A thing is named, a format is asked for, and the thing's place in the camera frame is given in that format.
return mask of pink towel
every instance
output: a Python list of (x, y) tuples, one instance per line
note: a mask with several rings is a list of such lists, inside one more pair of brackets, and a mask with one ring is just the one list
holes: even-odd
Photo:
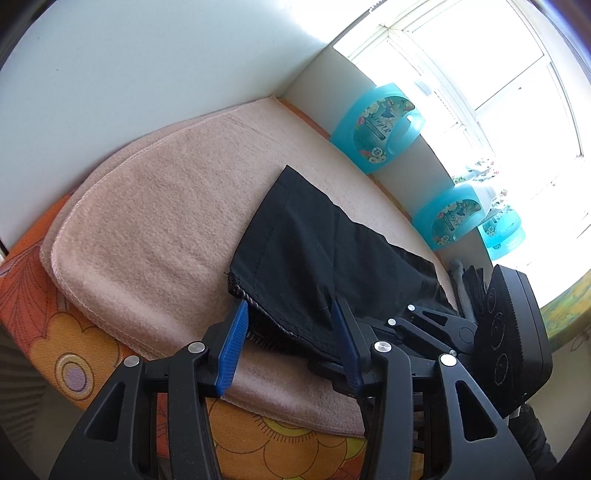
[[(289, 164), (351, 220), (443, 267), (339, 150), (275, 99), (163, 128), (100, 165), (55, 219), (41, 259), (65, 295), (146, 358), (172, 355), (221, 321), (226, 276), (263, 197)], [(362, 435), (355, 401), (303, 359), (246, 343), (226, 399), (314, 430)]]

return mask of flower pattern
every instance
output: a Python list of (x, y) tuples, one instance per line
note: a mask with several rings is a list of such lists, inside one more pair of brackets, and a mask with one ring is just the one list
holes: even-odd
[(253, 413), (245, 421), (243, 410), (219, 400), (209, 410), (217, 457), (229, 478), (345, 478), (339, 472), (344, 464), (363, 458), (363, 439), (314, 432)]
[(386, 155), (380, 155), (378, 157), (369, 157), (368, 161), (370, 161), (371, 163), (383, 163), (386, 161)]
[(133, 352), (71, 308), (49, 319), (46, 337), (31, 345), (29, 358), (62, 394), (86, 408)]

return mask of orange floral mat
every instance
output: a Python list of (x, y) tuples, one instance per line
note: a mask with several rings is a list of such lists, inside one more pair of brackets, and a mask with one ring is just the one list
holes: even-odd
[[(85, 409), (117, 365), (133, 352), (91, 323), (55, 287), (40, 245), (69, 196), (53, 205), (0, 265), (0, 321), (33, 365), (59, 392)], [(354, 480), (365, 440), (314, 432), (235, 407), (208, 402), (223, 475), (236, 480)], [(158, 455), (168, 457), (166, 395), (157, 409)], [(422, 456), (413, 458), (413, 479)]]

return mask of bottle label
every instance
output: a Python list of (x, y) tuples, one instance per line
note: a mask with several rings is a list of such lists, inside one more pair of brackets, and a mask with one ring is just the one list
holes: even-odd
[(385, 162), (390, 132), (412, 110), (413, 103), (400, 96), (380, 98), (367, 107), (357, 119), (353, 133), (355, 148), (361, 156), (371, 163)]
[(447, 245), (457, 238), (454, 231), (462, 226), (472, 215), (480, 212), (482, 207), (474, 200), (460, 200), (450, 203), (433, 222), (431, 236), (437, 245)]
[(483, 223), (482, 229), (484, 230), (484, 233), (486, 233), (488, 236), (495, 236), (496, 224), (499, 223), (499, 220), (501, 220), (502, 215), (503, 214), (501, 212), (496, 213), (490, 220)]

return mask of white wall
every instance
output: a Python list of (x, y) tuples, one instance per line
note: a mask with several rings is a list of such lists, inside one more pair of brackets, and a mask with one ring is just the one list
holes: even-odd
[(0, 239), (130, 141), (281, 94), (371, 3), (56, 2), (0, 70)]
[(283, 97), (332, 134), (347, 110), (375, 87), (334, 48), (325, 48), (293, 82)]
[(453, 180), (420, 135), (374, 176), (403, 202), (410, 216), (417, 214), (429, 200), (453, 187)]
[(557, 458), (569, 448), (591, 411), (591, 343), (574, 352), (572, 344), (552, 355), (552, 376), (530, 399)]

